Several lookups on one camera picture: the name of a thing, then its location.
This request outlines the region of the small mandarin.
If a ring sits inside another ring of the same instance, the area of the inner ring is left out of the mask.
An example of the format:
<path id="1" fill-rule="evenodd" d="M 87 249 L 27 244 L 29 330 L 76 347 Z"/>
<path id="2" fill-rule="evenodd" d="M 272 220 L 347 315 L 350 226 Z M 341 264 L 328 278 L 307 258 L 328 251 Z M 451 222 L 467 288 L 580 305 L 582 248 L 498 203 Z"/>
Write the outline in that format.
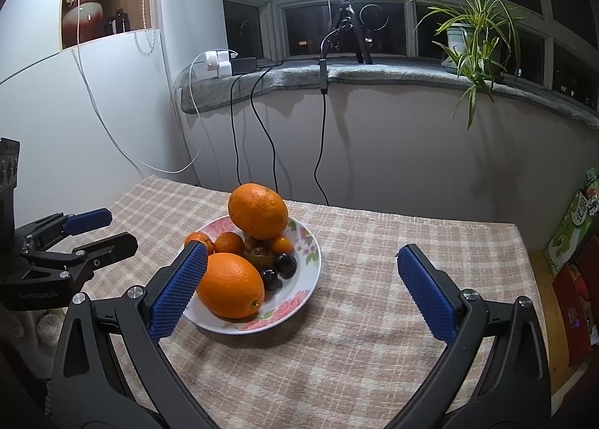
<path id="1" fill-rule="evenodd" d="M 245 240 L 232 231 L 226 231 L 214 240 L 214 250 L 217 253 L 233 253 L 241 256 L 245 250 Z"/>
<path id="2" fill-rule="evenodd" d="M 195 241 L 196 243 L 202 243 L 206 247 L 207 255 L 210 256 L 215 251 L 215 246 L 209 235 L 202 231 L 194 231 L 187 235 L 185 238 L 184 246 L 188 246 L 189 243 Z"/>

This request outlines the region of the large orange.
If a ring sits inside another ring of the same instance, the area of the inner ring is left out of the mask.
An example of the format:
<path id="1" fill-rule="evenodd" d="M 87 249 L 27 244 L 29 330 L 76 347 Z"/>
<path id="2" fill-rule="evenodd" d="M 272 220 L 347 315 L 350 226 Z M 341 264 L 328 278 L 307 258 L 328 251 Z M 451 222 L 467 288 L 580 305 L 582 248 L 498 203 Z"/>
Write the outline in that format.
<path id="1" fill-rule="evenodd" d="M 249 319 L 262 306 L 265 287 L 258 270 L 245 258 L 234 253 L 214 253 L 208 257 L 196 293 L 216 316 Z"/>

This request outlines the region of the green-brown plum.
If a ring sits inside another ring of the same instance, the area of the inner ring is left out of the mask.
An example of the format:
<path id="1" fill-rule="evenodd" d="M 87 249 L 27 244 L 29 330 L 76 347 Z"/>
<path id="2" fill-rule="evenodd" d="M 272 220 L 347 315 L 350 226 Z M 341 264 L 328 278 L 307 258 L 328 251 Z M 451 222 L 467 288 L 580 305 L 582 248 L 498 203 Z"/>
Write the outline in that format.
<path id="1" fill-rule="evenodd" d="M 257 270 L 264 270 L 273 267 L 275 255 L 267 241 L 248 236 L 244 243 L 244 258 Z"/>

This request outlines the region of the white floral plate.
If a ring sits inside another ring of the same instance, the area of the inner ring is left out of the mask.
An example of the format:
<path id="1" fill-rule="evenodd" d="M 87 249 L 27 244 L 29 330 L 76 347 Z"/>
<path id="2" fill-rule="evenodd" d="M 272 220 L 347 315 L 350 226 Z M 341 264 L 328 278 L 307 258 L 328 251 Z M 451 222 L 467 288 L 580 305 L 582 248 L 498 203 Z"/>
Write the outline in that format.
<path id="1" fill-rule="evenodd" d="M 294 246 L 297 271 L 289 279 L 280 279 L 274 290 L 266 292 L 256 316 L 249 320 L 223 319 L 210 313 L 194 293 L 184 310 L 185 318 L 208 332 L 241 336 L 272 329 L 298 313 L 316 290 L 322 253 L 312 231 L 294 217 L 289 217 L 284 235 Z"/>

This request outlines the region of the dark plum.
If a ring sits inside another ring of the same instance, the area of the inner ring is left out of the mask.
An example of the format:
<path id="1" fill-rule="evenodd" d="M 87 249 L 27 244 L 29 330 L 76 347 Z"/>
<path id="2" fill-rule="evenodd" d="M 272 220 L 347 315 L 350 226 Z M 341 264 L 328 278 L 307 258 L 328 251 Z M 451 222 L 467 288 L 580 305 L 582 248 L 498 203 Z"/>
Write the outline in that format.
<path id="1" fill-rule="evenodd" d="M 279 288 L 280 279 L 274 269 L 264 269 L 260 272 L 260 276 L 267 292 L 272 292 Z"/>
<path id="2" fill-rule="evenodd" d="M 274 258 L 273 267 L 282 279 L 290 279 L 297 271 L 298 262 L 292 253 L 282 253 Z"/>

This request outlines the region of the tiny orange kumquat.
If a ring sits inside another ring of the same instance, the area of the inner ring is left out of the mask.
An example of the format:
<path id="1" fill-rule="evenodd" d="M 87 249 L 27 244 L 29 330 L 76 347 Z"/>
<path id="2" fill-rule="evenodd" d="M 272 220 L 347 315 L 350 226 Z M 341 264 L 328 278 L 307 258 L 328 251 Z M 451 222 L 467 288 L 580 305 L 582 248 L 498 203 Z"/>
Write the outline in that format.
<path id="1" fill-rule="evenodd" d="M 291 255 L 294 244 L 284 235 L 277 235 L 269 240 L 269 250 L 277 255 Z"/>

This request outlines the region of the red box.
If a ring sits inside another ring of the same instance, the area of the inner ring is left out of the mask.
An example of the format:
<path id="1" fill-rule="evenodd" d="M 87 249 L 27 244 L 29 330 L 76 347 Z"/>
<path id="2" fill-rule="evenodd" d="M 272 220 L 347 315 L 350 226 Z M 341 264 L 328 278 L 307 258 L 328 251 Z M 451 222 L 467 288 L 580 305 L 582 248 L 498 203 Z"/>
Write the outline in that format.
<path id="1" fill-rule="evenodd" d="M 568 344 L 569 366 L 582 363 L 597 341 L 598 330 L 598 236 L 593 235 L 575 253 L 552 283 Z"/>

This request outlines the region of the plaid tablecloth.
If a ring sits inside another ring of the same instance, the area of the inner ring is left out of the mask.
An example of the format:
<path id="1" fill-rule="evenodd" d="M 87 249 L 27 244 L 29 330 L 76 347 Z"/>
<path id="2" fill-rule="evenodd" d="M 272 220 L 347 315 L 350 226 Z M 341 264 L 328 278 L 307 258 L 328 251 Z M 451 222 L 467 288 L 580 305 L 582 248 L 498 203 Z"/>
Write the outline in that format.
<path id="1" fill-rule="evenodd" d="M 226 202 L 217 191 L 143 180 L 114 205 L 117 224 L 139 238 L 139 253 L 98 270 L 75 294 L 100 300 L 147 285 L 185 249 L 189 232 L 231 229 Z M 183 312 L 159 342 L 207 413 L 205 428 L 399 428 L 397 414 L 446 347 L 398 275 L 397 253 L 407 244 L 486 300 L 529 297 L 544 339 L 538 289 L 513 224 L 301 202 L 291 204 L 291 217 L 312 231 L 322 253 L 316 290 L 298 313 L 261 333 L 227 336 L 201 329 Z M 114 335 L 112 343 L 136 402 L 151 409 L 122 338 Z"/>

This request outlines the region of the green snack box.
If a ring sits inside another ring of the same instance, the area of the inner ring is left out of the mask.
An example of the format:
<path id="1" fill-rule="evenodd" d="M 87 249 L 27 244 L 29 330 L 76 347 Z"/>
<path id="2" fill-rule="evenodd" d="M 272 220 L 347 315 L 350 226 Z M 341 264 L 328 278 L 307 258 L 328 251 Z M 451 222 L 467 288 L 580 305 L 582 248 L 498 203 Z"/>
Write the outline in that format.
<path id="1" fill-rule="evenodd" d="M 543 251 L 552 277 L 562 270 L 587 236 L 598 215 L 598 171 L 589 168 L 585 184 L 576 190 L 562 221 Z"/>

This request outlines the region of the white power adapters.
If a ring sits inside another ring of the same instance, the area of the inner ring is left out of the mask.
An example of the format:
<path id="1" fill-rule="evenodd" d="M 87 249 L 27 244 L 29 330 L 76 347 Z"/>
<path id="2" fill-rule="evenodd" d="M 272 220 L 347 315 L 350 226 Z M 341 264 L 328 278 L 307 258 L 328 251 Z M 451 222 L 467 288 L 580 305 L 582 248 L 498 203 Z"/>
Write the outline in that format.
<path id="1" fill-rule="evenodd" d="M 238 54 L 231 50 L 210 50 L 203 54 L 205 69 L 208 72 L 215 72 L 218 78 L 227 78 L 232 76 L 231 59 Z"/>

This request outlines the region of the black power brick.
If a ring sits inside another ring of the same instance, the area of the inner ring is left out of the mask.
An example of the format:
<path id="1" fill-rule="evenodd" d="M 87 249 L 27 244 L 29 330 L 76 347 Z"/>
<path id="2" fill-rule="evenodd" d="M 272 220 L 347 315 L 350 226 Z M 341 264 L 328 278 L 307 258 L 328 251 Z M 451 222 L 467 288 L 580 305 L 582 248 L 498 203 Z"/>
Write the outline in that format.
<path id="1" fill-rule="evenodd" d="M 231 73 L 233 76 L 251 74 L 257 71 L 255 57 L 235 57 L 231 60 Z"/>

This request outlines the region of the grey sill mat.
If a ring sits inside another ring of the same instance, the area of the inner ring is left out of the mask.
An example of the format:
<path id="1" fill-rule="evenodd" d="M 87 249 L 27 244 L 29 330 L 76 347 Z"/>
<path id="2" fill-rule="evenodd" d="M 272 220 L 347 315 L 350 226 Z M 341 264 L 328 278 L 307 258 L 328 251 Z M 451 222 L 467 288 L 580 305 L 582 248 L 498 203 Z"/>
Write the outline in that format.
<path id="1" fill-rule="evenodd" d="M 347 59 L 334 59 L 327 65 L 327 82 L 332 84 L 368 87 L 375 85 L 412 85 L 464 91 L 471 82 L 449 73 L 435 63 L 411 61 L 407 58 L 385 58 L 374 65 L 351 64 Z M 194 115 L 242 103 L 250 97 L 275 91 L 317 90 L 321 87 L 319 65 L 313 61 L 288 61 L 271 70 L 261 69 L 244 75 L 180 80 L 176 100 L 181 111 Z M 492 86 L 492 97 L 521 100 L 563 118 L 598 129 L 598 112 L 540 85 L 508 79 Z"/>

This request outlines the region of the spider plant in pot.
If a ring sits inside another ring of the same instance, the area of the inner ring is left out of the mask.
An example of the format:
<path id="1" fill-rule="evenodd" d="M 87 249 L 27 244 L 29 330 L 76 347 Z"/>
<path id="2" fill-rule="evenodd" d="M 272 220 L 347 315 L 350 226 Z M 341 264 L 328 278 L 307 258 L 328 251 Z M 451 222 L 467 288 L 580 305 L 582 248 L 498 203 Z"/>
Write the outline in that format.
<path id="1" fill-rule="evenodd" d="M 473 125 L 477 98 L 483 94 L 493 99 L 495 83 L 508 71 L 509 59 L 521 64 L 521 38 L 518 24 L 527 17 L 519 8 L 504 0 L 457 0 L 453 5 L 430 5 L 414 25 L 416 30 L 427 19 L 443 16 L 435 34 L 445 34 L 454 43 L 435 41 L 453 64 L 455 75 L 469 85 L 459 98 L 467 104 L 467 129 Z"/>

